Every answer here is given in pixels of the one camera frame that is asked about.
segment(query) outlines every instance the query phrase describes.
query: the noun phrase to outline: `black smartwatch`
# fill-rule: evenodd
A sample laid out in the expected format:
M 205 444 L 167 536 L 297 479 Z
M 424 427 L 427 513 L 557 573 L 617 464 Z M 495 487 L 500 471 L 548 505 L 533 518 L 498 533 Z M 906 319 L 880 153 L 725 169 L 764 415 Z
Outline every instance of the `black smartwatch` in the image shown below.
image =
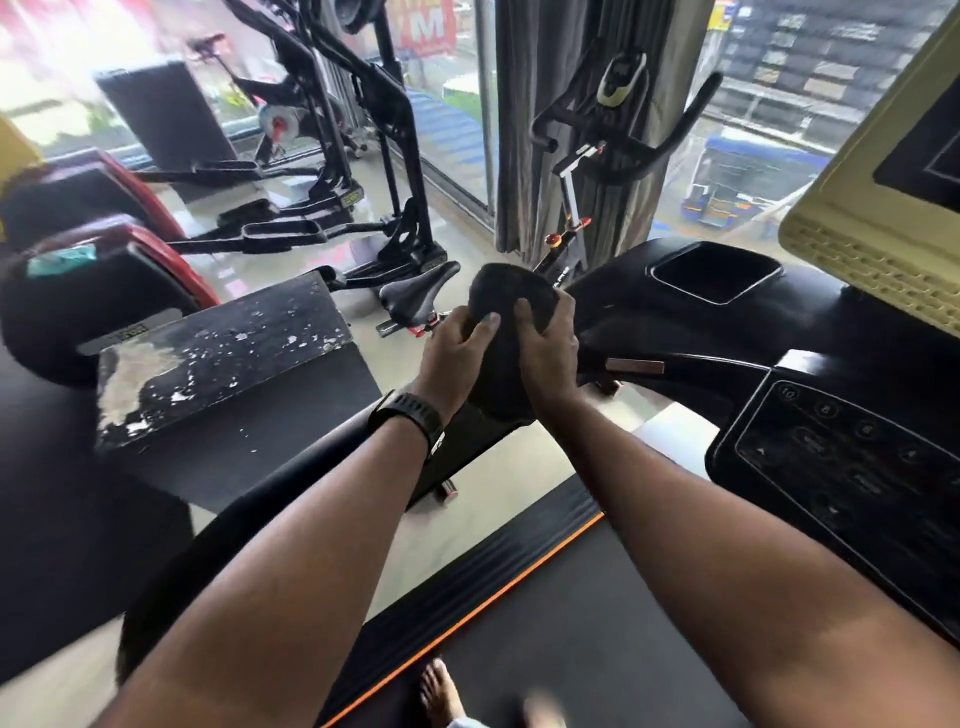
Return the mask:
M 394 415 L 401 415 L 420 428 L 429 447 L 426 456 L 429 460 L 444 441 L 444 421 L 440 419 L 440 413 L 417 395 L 395 389 L 388 392 L 370 413 L 368 431 L 373 434 Z

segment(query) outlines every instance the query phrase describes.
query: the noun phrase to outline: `forearm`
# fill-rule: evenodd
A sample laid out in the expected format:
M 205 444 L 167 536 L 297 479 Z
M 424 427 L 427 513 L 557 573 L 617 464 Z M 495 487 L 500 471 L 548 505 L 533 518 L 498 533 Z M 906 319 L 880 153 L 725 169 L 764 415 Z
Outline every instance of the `forearm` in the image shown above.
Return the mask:
M 568 399 L 541 419 L 664 610 L 738 699 L 763 712 L 769 681 L 797 666 L 821 663 L 820 677 L 835 668 L 840 677 L 845 660 L 863 657 L 844 643 L 857 636 L 912 641 L 950 662 L 939 640 L 827 549 L 652 451 L 587 402 Z
M 412 422 L 381 426 L 230 562 L 125 692 L 142 695 L 149 683 L 235 705 L 265 724 L 312 724 L 362 626 L 425 458 Z

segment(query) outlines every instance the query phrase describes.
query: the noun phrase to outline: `bare foot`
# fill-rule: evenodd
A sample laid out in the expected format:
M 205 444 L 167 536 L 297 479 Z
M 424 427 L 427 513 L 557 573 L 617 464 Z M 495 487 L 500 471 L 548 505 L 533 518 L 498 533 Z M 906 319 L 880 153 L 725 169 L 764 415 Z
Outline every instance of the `bare foot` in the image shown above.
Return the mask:
M 427 665 L 420 677 L 420 702 L 433 728 L 446 728 L 452 720 L 467 716 L 457 686 L 440 658 Z
M 557 702 L 541 692 L 523 701 L 523 718 L 527 728 L 566 728 L 564 714 Z

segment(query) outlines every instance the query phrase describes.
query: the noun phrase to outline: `red sign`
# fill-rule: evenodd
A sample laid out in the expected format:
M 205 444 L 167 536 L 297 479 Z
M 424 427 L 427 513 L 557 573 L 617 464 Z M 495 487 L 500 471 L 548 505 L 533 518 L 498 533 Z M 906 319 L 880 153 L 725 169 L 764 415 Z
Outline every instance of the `red sign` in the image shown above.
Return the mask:
M 453 55 L 457 50 L 457 16 L 454 0 L 390 0 L 387 19 L 397 55 L 402 59 Z M 373 27 L 359 36 L 345 36 L 345 42 L 362 58 L 379 55 Z
M 398 50 L 421 58 L 456 52 L 453 0 L 391 0 L 387 15 Z

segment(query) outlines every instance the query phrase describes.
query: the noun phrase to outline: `bike handlebar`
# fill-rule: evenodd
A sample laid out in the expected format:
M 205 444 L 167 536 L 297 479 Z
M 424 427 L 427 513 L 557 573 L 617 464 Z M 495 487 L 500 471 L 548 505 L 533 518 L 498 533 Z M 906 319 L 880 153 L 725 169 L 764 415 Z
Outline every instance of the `bike handlebar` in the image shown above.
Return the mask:
M 603 142 L 609 149 L 633 162 L 623 169 L 610 169 L 599 159 L 583 158 L 579 165 L 582 174 L 601 184 L 619 185 L 636 182 L 649 174 L 658 162 L 669 157 L 680 146 L 723 82 L 723 74 L 714 72 L 709 75 L 673 131 L 659 146 L 651 147 L 630 136 L 630 130 L 618 129 L 604 121 L 598 114 L 582 113 L 580 108 L 588 105 L 589 100 L 577 109 L 570 108 L 578 96 L 583 96 L 582 86 L 585 85 L 585 80 L 588 79 L 599 54 L 600 44 L 592 43 L 574 71 L 573 78 L 564 93 L 534 119 L 530 126 L 530 138 L 535 145 L 552 154 L 560 147 L 560 143 L 547 132 L 547 125 L 551 121 L 566 124 L 571 129 L 586 133 L 596 143 Z M 646 94 L 646 82 L 640 93 Z

